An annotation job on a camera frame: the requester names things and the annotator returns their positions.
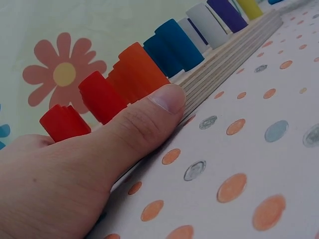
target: finger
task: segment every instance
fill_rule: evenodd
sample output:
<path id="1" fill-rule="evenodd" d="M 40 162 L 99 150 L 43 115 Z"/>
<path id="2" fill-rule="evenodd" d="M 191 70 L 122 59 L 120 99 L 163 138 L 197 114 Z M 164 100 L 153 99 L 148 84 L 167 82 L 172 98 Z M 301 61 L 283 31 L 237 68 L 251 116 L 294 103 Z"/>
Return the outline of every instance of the finger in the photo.
<path id="1" fill-rule="evenodd" d="M 14 152 L 16 153 L 17 151 L 27 152 L 52 145 L 53 143 L 53 139 L 49 136 L 39 134 L 26 134 L 19 136 L 2 151 L 14 149 Z"/>
<path id="2" fill-rule="evenodd" d="M 165 85 L 127 107 L 108 124 L 80 139 L 83 160 L 116 178 L 160 146 L 180 122 L 185 93 Z"/>

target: orange peg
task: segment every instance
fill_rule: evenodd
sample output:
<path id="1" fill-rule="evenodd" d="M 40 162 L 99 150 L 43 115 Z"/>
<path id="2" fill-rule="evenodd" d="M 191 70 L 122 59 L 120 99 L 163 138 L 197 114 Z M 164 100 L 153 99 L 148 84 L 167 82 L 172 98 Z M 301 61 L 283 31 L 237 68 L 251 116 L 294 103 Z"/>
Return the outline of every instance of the orange peg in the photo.
<path id="1" fill-rule="evenodd" d="M 125 99 L 127 99 L 129 103 L 133 104 L 138 100 L 118 72 L 112 70 L 107 79 L 109 80 L 110 84 L 114 86 L 115 90 L 118 91 L 118 93 Z"/>
<path id="2" fill-rule="evenodd" d="M 127 87 L 138 100 L 144 98 L 149 93 L 145 91 L 141 82 L 137 79 L 137 76 L 120 60 L 114 66 L 114 71 L 120 74 L 123 79 L 123 85 Z"/>
<path id="3" fill-rule="evenodd" d="M 136 75 L 148 94 L 169 84 L 169 80 L 138 42 L 125 49 L 119 59 Z"/>

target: polka dot fabric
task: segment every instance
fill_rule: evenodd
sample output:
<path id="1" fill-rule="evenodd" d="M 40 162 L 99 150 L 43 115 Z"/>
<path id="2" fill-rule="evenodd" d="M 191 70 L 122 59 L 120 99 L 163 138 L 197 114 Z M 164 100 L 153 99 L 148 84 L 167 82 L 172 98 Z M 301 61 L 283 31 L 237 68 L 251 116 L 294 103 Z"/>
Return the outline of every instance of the polka dot fabric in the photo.
<path id="1" fill-rule="evenodd" d="M 113 190 L 88 239 L 319 239 L 319 4 Z"/>

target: flower petal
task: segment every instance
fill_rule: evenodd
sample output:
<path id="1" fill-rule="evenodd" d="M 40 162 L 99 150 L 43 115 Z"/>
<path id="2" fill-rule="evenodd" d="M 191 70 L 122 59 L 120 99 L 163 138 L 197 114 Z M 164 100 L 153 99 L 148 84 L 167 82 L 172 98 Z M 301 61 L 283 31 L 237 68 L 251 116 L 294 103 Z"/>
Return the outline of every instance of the flower petal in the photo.
<path id="1" fill-rule="evenodd" d="M 53 81 L 52 72 L 48 68 L 37 65 L 27 66 L 23 70 L 22 77 L 24 81 L 31 85 Z"/>
<path id="2" fill-rule="evenodd" d="M 0 138 L 8 137 L 10 132 L 10 126 L 8 124 L 0 126 Z"/>
<path id="3" fill-rule="evenodd" d="M 99 71 L 101 74 L 103 74 L 104 72 L 106 72 L 106 68 L 106 63 L 99 60 L 87 65 L 86 70 L 90 72 L 89 74 L 95 71 Z"/>
<path id="4" fill-rule="evenodd" d="M 61 33 L 56 39 L 59 56 L 66 61 L 70 57 L 71 36 L 68 32 Z"/>
<path id="5" fill-rule="evenodd" d="M 89 39 L 87 38 L 80 38 L 76 41 L 74 44 L 72 54 L 71 54 L 71 59 L 72 61 L 76 64 L 78 59 L 85 55 L 92 46 L 92 43 Z"/>
<path id="6" fill-rule="evenodd" d="M 5 144 L 0 141 L 0 150 L 5 147 Z"/>
<path id="7" fill-rule="evenodd" d="M 43 85 L 29 95 L 29 105 L 33 107 L 39 105 L 55 86 L 56 84 L 54 81 L 44 82 Z"/>
<path id="8" fill-rule="evenodd" d="M 48 40 L 39 41 L 34 48 L 34 54 L 48 68 L 55 68 L 60 63 L 58 55 Z"/>
<path id="9" fill-rule="evenodd" d="M 88 64 L 90 61 L 93 60 L 95 56 L 96 56 L 96 51 L 90 51 L 81 57 L 82 58 L 81 62 Z"/>
<path id="10" fill-rule="evenodd" d="M 60 104 L 62 106 L 67 106 L 71 102 L 72 98 L 72 88 L 71 87 L 56 87 L 55 91 L 53 92 L 49 108 L 52 108 L 56 104 Z"/>

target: knuckle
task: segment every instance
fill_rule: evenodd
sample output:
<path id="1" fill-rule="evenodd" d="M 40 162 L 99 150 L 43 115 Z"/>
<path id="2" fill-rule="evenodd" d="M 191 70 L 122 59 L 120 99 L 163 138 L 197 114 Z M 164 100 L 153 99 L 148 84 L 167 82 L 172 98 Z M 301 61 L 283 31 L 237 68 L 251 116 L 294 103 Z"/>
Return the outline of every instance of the knuckle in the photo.
<path id="1" fill-rule="evenodd" d="M 140 109 L 131 109 L 123 115 L 122 124 L 125 128 L 141 143 L 154 142 L 161 135 L 159 123 L 155 117 L 152 117 L 150 112 Z"/>

